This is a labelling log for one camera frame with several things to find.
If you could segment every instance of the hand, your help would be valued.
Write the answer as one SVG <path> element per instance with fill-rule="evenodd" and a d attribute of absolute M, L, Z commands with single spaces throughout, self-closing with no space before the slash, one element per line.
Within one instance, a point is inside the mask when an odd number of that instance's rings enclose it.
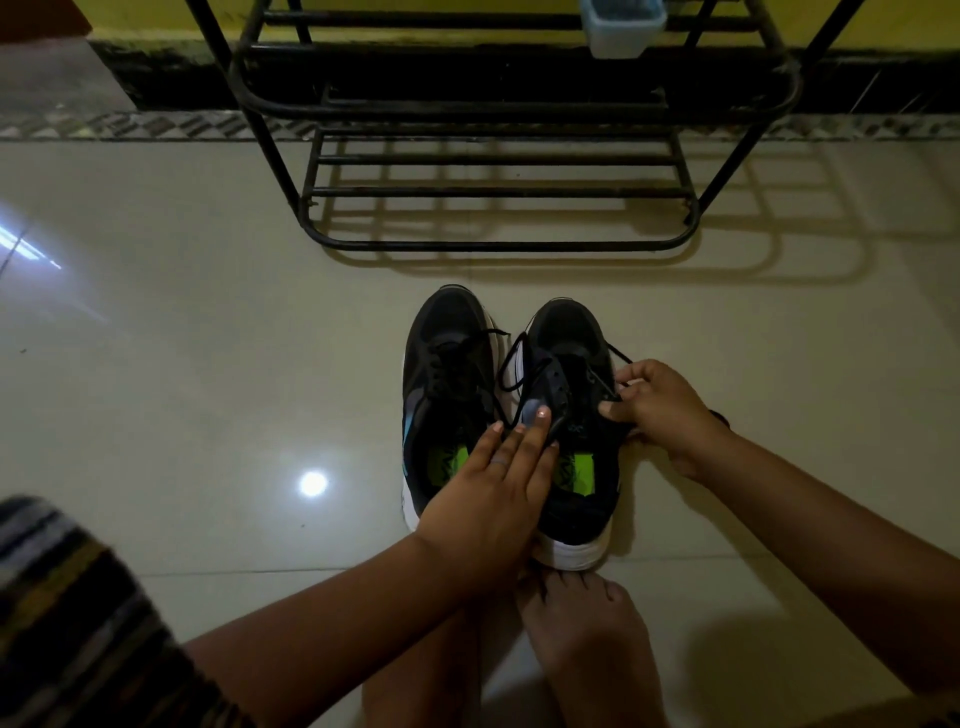
<path fill-rule="evenodd" d="M 492 590 L 526 561 L 560 453 L 543 448 L 549 429 L 548 407 L 502 443 L 503 424 L 492 425 L 423 510 L 414 538 L 441 556 L 464 598 Z"/>
<path fill-rule="evenodd" d="M 654 445 L 667 451 L 677 472 L 698 479 L 701 453 L 730 431 L 715 418 L 690 383 L 656 359 L 635 361 L 614 375 L 621 402 L 600 402 L 600 414 L 619 423 L 634 423 Z"/>

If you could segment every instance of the sneaker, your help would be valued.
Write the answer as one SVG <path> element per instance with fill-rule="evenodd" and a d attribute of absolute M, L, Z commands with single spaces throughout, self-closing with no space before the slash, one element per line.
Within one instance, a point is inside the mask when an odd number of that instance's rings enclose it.
<path fill-rule="evenodd" d="M 445 285 L 414 319 L 403 356 L 402 502 L 411 531 L 480 435 L 507 420 L 494 393 L 501 335 L 461 285 Z"/>
<path fill-rule="evenodd" d="M 585 306 L 554 299 L 516 338 L 498 373 L 502 389 L 520 391 L 518 421 L 531 425 L 542 404 L 553 413 L 548 442 L 560 443 L 560 462 L 533 555 L 554 569 L 589 569 L 610 544 L 620 494 L 617 455 L 631 429 L 597 412 L 601 400 L 619 399 L 611 351 L 622 356 Z M 514 383 L 508 384 L 511 368 Z"/>

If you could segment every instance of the yellow wall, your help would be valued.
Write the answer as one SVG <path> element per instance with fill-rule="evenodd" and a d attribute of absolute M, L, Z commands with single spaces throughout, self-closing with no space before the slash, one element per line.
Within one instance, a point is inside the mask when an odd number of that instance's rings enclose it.
<path fill-rule="evenodd" d="M 283 0 L 275 0 L 279 5 Z M 93 26 L 92 38 L 102 40 L 163 42 L 200 37 L 182 0 L 76 0 Z M 791 46 L 805 45 L 823 23 L 837 0 L 767 0 L 784 40 Z M 211 0 L 228 36 L 237 36 L 251 0 Z M 575 12 L 576 0 L 340 0 L 310 2 L 310 8 L 352 10 L 475 11 L 475 12 Z M 430 36 L 410 32 L 335 32 L 341 40 L 418 40 Z M 476 42 L 490 34 L 444 34 L 444 40 Z M 510 34 L 510 40 L 579 44 L 582 36 L 571 33 Z M 857 18 L 840 37 L 837 48 L 940 51 L 960 49 L 960 0 L 867 0 Z"/>

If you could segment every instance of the white plastic container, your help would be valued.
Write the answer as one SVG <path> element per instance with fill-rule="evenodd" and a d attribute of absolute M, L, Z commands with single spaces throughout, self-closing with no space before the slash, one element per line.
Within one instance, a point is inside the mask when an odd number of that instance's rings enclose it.
<path fill-rule="evenodd" d="M 666 25 L 663 0 L 580 0 L 580 16 L 596 59 L 635 59 Z"/>

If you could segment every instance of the bare foot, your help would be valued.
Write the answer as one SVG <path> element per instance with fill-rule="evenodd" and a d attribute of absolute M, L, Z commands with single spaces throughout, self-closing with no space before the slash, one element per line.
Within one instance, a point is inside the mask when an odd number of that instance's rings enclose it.
<path fill-rule="evenodd" d="M 364 683 L 367 728 L 460 726 L 477 665 L 476 622 L 460 610 Z"/>
<path fill-rule="evenodd" d="M 627 591 L 595 573 L 544 571 L 516 605 L 567 728 L 664 728 L 647 626 Z"/>

